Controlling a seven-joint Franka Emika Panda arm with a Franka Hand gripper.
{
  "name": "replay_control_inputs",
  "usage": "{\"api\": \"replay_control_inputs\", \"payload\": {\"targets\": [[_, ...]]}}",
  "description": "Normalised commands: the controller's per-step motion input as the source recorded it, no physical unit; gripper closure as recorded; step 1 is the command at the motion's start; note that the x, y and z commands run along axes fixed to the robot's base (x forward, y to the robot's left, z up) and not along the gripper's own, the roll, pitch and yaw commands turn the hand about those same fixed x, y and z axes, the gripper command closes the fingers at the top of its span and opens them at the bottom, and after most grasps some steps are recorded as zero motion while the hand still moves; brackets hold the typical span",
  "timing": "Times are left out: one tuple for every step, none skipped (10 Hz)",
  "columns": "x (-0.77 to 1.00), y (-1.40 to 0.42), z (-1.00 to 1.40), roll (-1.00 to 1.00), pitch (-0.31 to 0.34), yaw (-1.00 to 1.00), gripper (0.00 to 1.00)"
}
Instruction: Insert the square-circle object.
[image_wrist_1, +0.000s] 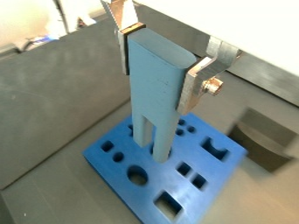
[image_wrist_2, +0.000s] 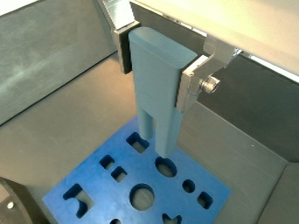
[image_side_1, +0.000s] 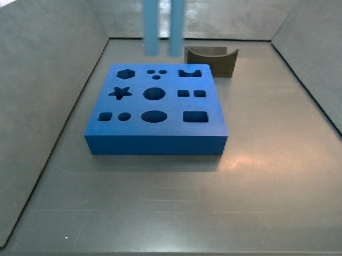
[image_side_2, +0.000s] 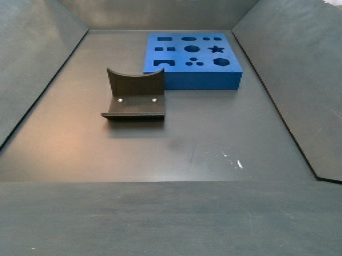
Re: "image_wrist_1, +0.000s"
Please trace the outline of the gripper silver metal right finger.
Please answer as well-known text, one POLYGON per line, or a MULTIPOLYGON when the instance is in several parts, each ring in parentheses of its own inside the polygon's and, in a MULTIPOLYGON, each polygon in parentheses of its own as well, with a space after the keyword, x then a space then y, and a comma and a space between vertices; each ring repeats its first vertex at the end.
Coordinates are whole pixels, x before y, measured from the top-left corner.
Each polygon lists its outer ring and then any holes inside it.
POLYGON ((207 56, 191 66, 182 87, 178 112, 186 115, 199 103, 200 97, 208 93, 216 95, 223 82, 216 75, 224 72, 239 56, 239 49, 215 37, 210 37, 207 56))

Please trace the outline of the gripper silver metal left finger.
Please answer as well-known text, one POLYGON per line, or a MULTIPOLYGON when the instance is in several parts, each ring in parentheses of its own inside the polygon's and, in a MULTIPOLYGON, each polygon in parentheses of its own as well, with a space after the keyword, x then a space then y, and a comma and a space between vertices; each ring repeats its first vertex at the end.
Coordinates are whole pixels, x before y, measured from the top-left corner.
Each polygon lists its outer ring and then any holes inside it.
POLYGON ((132 0, 100 0, 100 2, 115 23, 122 69, 124 75, 130 75, 127 36, 146 28, 146 25, 139 22, 132 0))

